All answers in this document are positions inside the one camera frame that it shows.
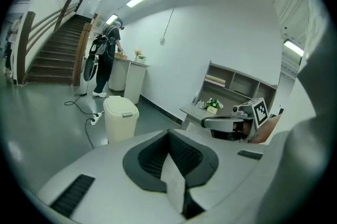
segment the trash can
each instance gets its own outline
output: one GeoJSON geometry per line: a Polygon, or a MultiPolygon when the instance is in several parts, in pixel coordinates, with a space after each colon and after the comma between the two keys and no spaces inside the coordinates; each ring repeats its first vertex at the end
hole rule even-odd
{"type": "Polygon", "coordinates": [[[110,96],[104,101],[106,135],[109,143],[134,136],[139,112],[126,98],[110,96]]]}

